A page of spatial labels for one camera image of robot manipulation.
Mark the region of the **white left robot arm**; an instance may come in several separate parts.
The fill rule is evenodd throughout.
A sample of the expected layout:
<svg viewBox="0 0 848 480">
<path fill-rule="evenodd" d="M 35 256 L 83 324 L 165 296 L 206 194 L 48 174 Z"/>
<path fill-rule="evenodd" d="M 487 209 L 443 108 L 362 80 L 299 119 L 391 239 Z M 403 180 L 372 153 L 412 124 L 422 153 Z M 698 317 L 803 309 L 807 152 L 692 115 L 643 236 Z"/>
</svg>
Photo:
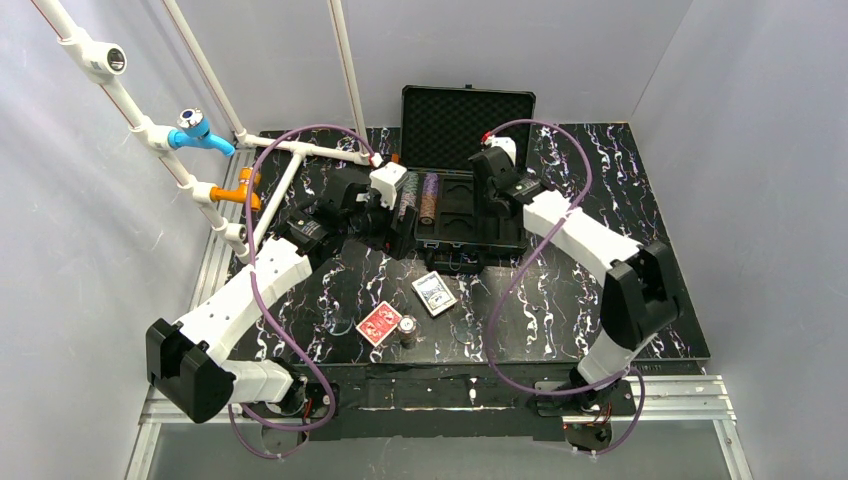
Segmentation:
<svg viewBox="0 0 848 480">
<path fill-rule="evenodd" d="M 292 365 L 279 358 L 233 361 L 229 355 L 265 309 L 336 257 L 346 241 L 405 258 L 414 247 L 418 214 L 413 207 L 399 210 L 409 178 L 395 163 L 370 173 L 331 172 L 323 194 L 291 210 L 253 263 L 178 320 L 158 319 L 148 328 L 150 384 L 195 423 L 234 403 L 298 409 L 306 379 Z"/>
</svg>

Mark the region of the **red playing card deck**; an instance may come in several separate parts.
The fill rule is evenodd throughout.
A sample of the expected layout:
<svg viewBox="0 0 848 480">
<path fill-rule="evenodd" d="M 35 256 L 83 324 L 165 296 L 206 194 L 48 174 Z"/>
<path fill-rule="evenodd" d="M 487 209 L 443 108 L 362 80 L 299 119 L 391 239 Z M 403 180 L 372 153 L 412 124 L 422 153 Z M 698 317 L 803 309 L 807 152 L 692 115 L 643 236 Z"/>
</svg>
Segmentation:
<svg viewBox="0 0 848 480">
<path fill-rule="evenodd" d="M 382 301 L 356 325 L 356 330 L 373 347 L 379 346 L 398 326 L 403 315 Z"/>
</svg>

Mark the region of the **blue plastic faucet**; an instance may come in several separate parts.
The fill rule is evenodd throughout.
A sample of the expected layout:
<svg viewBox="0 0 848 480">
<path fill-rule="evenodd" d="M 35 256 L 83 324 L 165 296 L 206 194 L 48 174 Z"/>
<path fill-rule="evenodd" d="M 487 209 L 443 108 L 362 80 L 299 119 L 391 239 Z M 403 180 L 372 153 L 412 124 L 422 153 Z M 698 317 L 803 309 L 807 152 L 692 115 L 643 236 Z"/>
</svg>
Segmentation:
<svg viewBox="0 0 848 480">
<path fill-rule="evenodd" d="M 187 108 L 179 114 L 177 128 L 168 134 L 167 142 L 174 150 L 186 147 L 216 150 L 225 157 L 233 156 L 236 151 L 230 142 L 211 132 L 208 119 L 198 108 Z"/>
</svg>

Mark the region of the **orange poker chip stack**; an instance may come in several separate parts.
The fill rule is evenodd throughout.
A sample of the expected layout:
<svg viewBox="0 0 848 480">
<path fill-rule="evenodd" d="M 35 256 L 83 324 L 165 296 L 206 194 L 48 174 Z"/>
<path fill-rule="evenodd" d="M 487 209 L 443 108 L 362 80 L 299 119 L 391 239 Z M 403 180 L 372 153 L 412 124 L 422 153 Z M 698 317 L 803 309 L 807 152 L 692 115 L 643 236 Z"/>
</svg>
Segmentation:
<svg viewBox="0 0 848 480">
<path fill-rule="evenodd" d="M 398 338 L 401 346 L 405 349 L 413 348 L 418 338 L 418 322 L 410 315 L 403 316 L 397 326 Z"/>
</svg>

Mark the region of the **orange plastic faucet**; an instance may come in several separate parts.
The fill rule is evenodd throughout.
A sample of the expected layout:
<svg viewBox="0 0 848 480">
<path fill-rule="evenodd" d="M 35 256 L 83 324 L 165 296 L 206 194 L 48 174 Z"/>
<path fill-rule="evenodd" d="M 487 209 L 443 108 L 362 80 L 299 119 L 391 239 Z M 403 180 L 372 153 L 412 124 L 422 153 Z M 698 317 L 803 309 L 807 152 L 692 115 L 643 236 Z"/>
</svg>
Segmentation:
<svg viewBox="0 0 848 480">
<path fill-rule="evenodd" d="M 218 186 L 212 186 L 209 191 L 209 199 L 215 203 L 227 201 L 233 203 L 244 203 L 250 198 L 250 209 L 258 212 L 261 209 L 261 199 L 256 193 L 248 194 L 248 187 L 256 188 L 261 181 L 261 174 L 253 174 L 252 167 L 242 168 L 238 174 L 238 184 L 235 189 L 226 190 Z"/>
</svg>

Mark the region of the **green poker chip stack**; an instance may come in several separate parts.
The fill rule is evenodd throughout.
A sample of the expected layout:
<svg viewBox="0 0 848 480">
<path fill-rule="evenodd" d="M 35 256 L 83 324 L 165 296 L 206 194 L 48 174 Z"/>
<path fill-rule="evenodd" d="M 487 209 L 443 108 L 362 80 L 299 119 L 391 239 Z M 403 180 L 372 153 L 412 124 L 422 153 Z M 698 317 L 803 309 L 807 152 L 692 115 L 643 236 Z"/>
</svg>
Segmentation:
<svg viewBox="0 0 848 480">
<path fill-rule="evenodd" d="M 400 192 L 400 201 L 397 207 L 398 221 L 402 221 L 410 211 L 419 211 L 419 186 L 420 175 L 415 172 L 408 172 Z"/>
</svg>

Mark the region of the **white PVC pipe frame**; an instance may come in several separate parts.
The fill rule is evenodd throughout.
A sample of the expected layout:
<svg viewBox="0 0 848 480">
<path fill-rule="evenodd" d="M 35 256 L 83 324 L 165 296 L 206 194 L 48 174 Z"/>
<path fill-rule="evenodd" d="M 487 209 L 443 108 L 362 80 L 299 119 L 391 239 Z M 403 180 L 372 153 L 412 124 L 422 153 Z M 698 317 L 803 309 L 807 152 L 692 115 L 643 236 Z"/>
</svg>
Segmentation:
<svg viewBox="0 0 848 480">
<path fill-rule="evenodd" d="M 213 183 L 200 182 L 189 173 L 174 152 L 180 148 L 198 148 L 218 151 L 224 157 L 230 158 L 236 153 L 235 146 L 211 132 L 208 118 L 198 108 L 189 108 L 180 112 L 177 127 L 156 124 L 142 112 L 119 80 L 120 75 L 127 70 L 127 55 L 120 45 L 92 39 L 86 30 L 72 19 L 60 1 L 30 2 L 53 29 L 57 36 L 57 43 L 87 78 L 102 90 L 122 115 L 130 133 L 162 163 L 176 181 L 177 187 L 190 194 L 197 208 L 210 223 L 212 231 L 232 249 L 242 263 L 249 261 L 247 235 L 253 234 L 259 239 L 264 236 L 273 215 L 282 202 L 283 195 L 293 181 L 294 174 L 297 173 L 305 158 L 318 156 L 369 167 L 377 167 L 382 163 L 380 155 L 373 153 L 372 147 L 366 140 L 357 141 L 359 146 L 356 151 L 319 147 L 306 142 L 282 141 L 274 148 L 292 153 L 292 159 L 283 180 L 277 185 L 272 195 L 269 206 L 264 208 L 259 223 L 256 227 L 247 228 L 245 225 L 231 222 L 218 212 L 215 205 L 221 201 L 232 203 L 238 203 L 240 200 L 242 203 L 245 200 L 252 201 L 255 196 L 252 193 L 248 194 L 251 186 L 248 185 L 248 181 L 239 180 L 241 183 L 238 184 L 237 190 L 225 190 Z M 355 133 L 365 136 L 365 122 L 342 3 L 341 1 L 327 2 L 354 114 Z M 188 53 L 199 68 L 201 78 L 209 87 L 213 99 L 221 107 L 226 121 L 233 129 L 237 143 L 250 147 L 270 146 L 272 140 L 249 133 L 238 118 L 177 2 L 160 1 L 160 3 L 164 6 Z"/>
</svg>

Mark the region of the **clear acrylic dealer button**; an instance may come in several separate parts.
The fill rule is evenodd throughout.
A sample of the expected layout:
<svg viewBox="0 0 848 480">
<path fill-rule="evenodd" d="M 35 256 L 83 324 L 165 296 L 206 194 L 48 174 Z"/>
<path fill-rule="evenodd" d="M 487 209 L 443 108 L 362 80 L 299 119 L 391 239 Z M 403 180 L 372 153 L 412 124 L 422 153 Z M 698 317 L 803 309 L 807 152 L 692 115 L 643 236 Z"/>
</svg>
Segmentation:
<svg viewBox="0 0 848 480">
<path fill-rule="evenodd" d="M 480 344 L 483 335 L 483 322 L 477 318 L 462 319 L 451 326 L 453 338 L 461 345 Z"/>
</svg>

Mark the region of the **purple poker chip stack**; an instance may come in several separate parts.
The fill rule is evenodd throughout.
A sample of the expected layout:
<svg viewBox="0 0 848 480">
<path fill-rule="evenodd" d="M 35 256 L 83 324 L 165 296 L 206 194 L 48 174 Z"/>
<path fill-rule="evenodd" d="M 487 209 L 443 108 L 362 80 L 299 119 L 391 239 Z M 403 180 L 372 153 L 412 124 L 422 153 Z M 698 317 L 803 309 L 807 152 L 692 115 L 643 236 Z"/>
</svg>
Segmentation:
<svg viewBox="0 0 848 480">
<path fill-rule="evenodd" d="M 420 197 L 420 223 L 432 225 L 435 220 L 437 201 L 439 197 L 439 175 L 427 173 L 424 177 Z"/>
</svg>

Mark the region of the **clear round acrylic disc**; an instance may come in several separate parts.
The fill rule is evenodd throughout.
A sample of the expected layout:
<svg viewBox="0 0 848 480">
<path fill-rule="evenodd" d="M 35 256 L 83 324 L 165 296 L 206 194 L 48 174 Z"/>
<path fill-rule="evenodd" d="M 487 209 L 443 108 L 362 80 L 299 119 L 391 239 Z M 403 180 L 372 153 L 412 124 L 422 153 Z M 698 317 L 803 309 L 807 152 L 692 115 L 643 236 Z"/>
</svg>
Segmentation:
<svg viewBox="0 0 848 480">
<path fill-rule="evenodd" d="M 343 313 L 329 313 L 324 321 L 326 332 L 333 337 L 340 337 L 348 334 L 354 327 L 354 319 Z"/>
</svg>

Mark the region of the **blue playing card deck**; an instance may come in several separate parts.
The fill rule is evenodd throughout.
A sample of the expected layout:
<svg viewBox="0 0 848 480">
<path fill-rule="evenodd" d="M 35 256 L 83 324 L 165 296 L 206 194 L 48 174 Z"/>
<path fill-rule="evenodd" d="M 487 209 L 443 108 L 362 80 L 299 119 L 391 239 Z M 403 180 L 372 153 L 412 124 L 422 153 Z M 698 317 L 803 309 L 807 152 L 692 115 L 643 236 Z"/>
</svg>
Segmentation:
<svg viewBox="0 0 848 480">
<path fill-rule="evenodd" d="M 457 303 L 456 296 L 436 271 L 431 271 L 411 284 L 427 312 L 437 317 Z"/>
</svg>

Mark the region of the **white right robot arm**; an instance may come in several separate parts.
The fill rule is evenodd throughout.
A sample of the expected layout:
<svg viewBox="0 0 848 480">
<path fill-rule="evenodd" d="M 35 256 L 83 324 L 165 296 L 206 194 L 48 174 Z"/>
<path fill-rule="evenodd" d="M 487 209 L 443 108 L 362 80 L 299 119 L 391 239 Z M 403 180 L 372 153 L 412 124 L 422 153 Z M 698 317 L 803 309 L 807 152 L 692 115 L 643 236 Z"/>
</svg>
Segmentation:
<svg viewBox="0 0 848 480">
<path fill-rule="evenodd" d="M 671 248 L 643 245 L 583 213 L 576 201 L 545 182 L 519 173 L 504 148 L 470 157 L 480 202 L 504 216 L 519 213 L 524 228 L 542 236 L 583 266 L 601 287 L 601 330 L 570 372 L 570 386 L 554 397 L 600 393 L 626 376 L 631 362 L 684 311 L 680 272 Z"/>
</svg>

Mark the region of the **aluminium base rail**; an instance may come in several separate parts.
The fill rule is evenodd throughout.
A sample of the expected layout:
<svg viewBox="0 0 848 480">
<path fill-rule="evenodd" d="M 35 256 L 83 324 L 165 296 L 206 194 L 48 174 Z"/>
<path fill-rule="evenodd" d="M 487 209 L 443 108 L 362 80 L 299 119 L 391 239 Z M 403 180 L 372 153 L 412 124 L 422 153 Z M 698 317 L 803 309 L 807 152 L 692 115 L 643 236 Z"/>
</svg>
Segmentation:
<svg viewBox="0 0 848 480">
<path fill-rule="evenodd" d="M 412 282 L 427 272 L 354 240 L 265 309 L 229 357 L 279 358 L 306 379 L 296 410 L 234 403 L 195 423 L 155 387 L 154 479 L 717 479 L 750 474 L 722 379 L 650 373 L 669 327 L 596 400 L 554 397 L 601 330 L 601 287 L 526 230 L 517 260 L 446 275 L 457 303 L 432 317 Z M 377 347 L 356 325 L 382 301 L 418 322 Z M 354 319 L 346 335 L 329 313 Z M 451 326 L 483 322 L 480 344 Z"/>
</svg>

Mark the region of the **black poker set case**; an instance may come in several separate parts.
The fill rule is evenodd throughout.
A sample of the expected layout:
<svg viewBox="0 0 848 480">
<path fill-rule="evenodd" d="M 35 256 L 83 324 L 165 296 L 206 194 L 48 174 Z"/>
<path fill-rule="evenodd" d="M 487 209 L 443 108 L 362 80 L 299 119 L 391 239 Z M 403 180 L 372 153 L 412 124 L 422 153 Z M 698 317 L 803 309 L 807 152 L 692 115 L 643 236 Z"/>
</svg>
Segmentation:
<svg viewBox="0 0 848 480">
<path fill-rule="evenodd" d="M 534 114 L 530 91 L 484 90 L 407 85 L 402 90 L 400 160 L 420 175 L 419 197 L 427 173 L 439 175 L 439 197 L 432 225 L 415 227 L 416 249 L 430 271 L 443 275 L 478 274 L 487 266 L 519 259 L 527 249 L 522 216 L 501 217 L 501 249 L 476 242 L 474 182 L 469 158 L 482 151 L 482 137 L 493 128 Z"/>
</svg>

